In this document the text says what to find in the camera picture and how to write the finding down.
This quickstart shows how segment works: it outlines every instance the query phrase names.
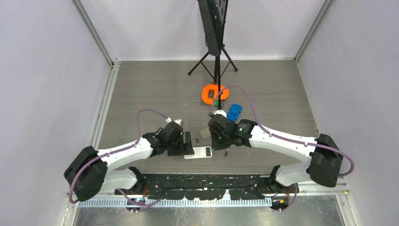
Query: white wall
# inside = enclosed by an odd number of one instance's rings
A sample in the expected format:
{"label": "white wall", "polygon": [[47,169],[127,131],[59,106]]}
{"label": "white wall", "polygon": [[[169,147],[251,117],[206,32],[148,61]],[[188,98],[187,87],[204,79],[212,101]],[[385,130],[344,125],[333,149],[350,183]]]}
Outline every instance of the white wall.
{"label": "white wall", "polygon": [[[294,58],[324,0],[230,0],[224,43],[232,58]],[[199,59],[207,51],[196,0],[84,0],[119,60]]]}
{"label": "white wall", "polygon": [[319,129],[356,162],[346,179],[367,226],[399,219],[398,10],[397,0],[336,0],[299,61]]}
{"label": "white wall", "polygon": [[70,0],[0,3],[0,224],[60,225],[109,66]]}

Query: small white object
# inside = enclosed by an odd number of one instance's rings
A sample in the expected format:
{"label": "small white object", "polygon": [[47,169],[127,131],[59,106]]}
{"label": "small white object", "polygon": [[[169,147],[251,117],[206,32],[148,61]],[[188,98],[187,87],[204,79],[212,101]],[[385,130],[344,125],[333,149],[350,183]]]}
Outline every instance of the small white object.
{"label": "small white object", "polygon": [[183,126],[183,121],[181,119],[176,119],[175,122],[180,126]]}
{"label": "small white object", "polygon": [[226,112],[223,111],[223,110],[216,110],[216,111],[213,111],[213,114],[214,114],[214,115],[216,115],[216,114],[221,114],[221,115],[223,115],[224,117],[227,117]]}
{"label": "small white object", "polygon": [[[207,148],[210,149],[211,155],[207,156]],[[184,159],[201,159],[201,158],[211,158],[212,157],[212,148],[210,146],[206,147],[194,147],[194,154],[186,154],[184,155]]]}

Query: stand leg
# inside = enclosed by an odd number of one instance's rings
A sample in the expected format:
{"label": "stand leg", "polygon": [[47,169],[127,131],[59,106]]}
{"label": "stand leg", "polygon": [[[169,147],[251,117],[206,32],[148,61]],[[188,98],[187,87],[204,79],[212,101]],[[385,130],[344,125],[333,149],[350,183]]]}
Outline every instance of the stand leg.
{"label": "stand leg", "polygon": [[217,56],[215,57],[215,71],[213,72],[213,83],[216,83],[218,81],[218,77],[217,77]]}
{"label": "stand leg", "polygon": [[198,63],[191,69],[191,71],[189,71],[187,74],[191,75],[191,73],[198,67],[198,65],[200,65],[202,63],[202,61],[205,60],[205,58],[207,58],[207,56],[209,55],[209,52],[207,52],[202,58],[201,60],[198,61]]}
{"label": "stand leg", "polygon": [[237,72],[237,71],[238,71],[238,68],[237,68],[236,65],[233,63],[233,61],[231,60],[230,56],[227,54],[226,50],[224,49],[224,46],[223,46],[222,50],[223,50],[224,54],[226,55],[227,59],[229,60],[229,62],[233,65],[234,70]]}
{"label": "stand leg", "polygon": [[[220,93],[220,56],[216,56],[216,61],[215,61],[215,68],[217,68],[217,93]],[[222,109],[222,95],[219,95],[218,99],[218,106],[217,109],[221,110]]]}

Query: tripod stand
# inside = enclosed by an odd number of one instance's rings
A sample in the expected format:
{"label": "tripod stand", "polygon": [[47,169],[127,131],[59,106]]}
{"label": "tripod stand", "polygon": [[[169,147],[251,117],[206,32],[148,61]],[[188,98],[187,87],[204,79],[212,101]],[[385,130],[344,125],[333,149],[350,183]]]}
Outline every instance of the tripod stand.
{"label": "tripod stand", "polygon": [[[237,72],[238,68],[236,67],[236,65],[233,63],[233,61],[231,60],[229,54],[227,54],[226,50],[224,49],[224,44],[222,45],[222,51],[224,52],[224,54],[226,55],[227,59],[229,60],[228,64],[226,65],[226,67],[224,68],[222,74],[220,75],[220,77],[224,74],[224,72],[226,71],[227,67],[229,66],[229,64],[231,64],[234,67],[234,70]],[[208,72],[208,74],[213,78],[214,82],[217,82],[217,68],[215,65],[215,73],[214,75],[211,74],[211,72],[207,69],[207,67],[203,64],[202,61],[205,60],[205,58],[207,58],[207,56],[209,55],[209,51],[201,58],[201,60],[198,61],[198,63],[187,73],[188,75],[191,75],[191,73],[201,64],[202,66],[204,66],[205,70]]]}

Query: metal frame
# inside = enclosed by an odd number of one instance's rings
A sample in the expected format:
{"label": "metal frame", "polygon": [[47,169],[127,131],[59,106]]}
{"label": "metal frame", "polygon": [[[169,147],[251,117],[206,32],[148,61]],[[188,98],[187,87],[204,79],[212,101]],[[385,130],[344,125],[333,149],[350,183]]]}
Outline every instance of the metal frame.
{"label": "metal frame", "polygon": [[356,218],[354,217],[352,206],[350,204],[350,196],[336,196],[339,210],[341,211],[343,221],[346,226],[356,226]]}
{"label": "metal frame", "polygon": [[[132,198],[143,198],[142,195],[135,195]],[[150,204],[155,200],[145,199],[145,204]],[[124,208],[126,207],[127,200],[125,197],[94,197],[90,200],[82,202],[79,207],[84,208]],[[161,200],[151,208],[209,208],[209,207],[259,207],[259,206],[272,206],[270,197],[257,200],[231,200],[229,194],[225,194],[219,200]]]}
{"label": "metal frame", "polygon": [[325,15],[327,14],[328,10],[330,9],[331,4],[335,0],[325,0],[323,3],[323,6],[321,7],[319,13],[316,16],[315,21],[313,22],[311,28],[308,31],[308,34],[306,35],[305,39],[302,42],[301,47],[298,50],[298,53],[296,54],[294,60],[299,61],[301,58],[303,52],[305,51],[306,47],[308,46],[310,40],[312,39],[313,35],[315,34],[317,28],[320,26],[321,22],[323,21]]}
{"label": "metal frame", "polygon": [[120,62],[113,63],[113,66],[108,74],[108,79],[105,84],[103,98],[100,103],[100,108],[98,110],[98,116],[94,129],[92,131],[92,138],[90,144],[97,149],[100,143],[101,134],[103,132],[105,118],[107,117],[108,108],[110,106],[111,97],[113,94],[113,89],[115,87],[116,78],[118,76],[118,71],[120,67]]}
{"label": "metal frame", "polygon": [[298,183],[297,195],[349,195],[348,187],[343,178],[339,178],[336,187],[324,187],[313,181]]}
{"label": "metal frame", "polygon": [[61,226],[72,226],[75,221],[76,213],[78,212],[79,203],[71,204],[68,198],[66,198],[66,200],[68,202],[68,206],[66,207]]}
{"label": "metal frame", "polygon": [[90,32],[91,36],[93,37],[94,41],[96,42],[96,44],[97,44],[98,48],[100,49],[101,53],[103,54],[105,60],[108,62],[108,64],[110,66],[113,65],[113,61],[110,57],[110,54],[108,53],[103,42],[101,41],[101,38],[98,35],[98,32],[96,31],[93,23],[91,22],[90,17],[88,16],[85,8],[83,7],[82,2],[80,0],[71,0],[71,1],[74,4],[80,17],[82,17],[83,23],[86,25],[88,31]]}

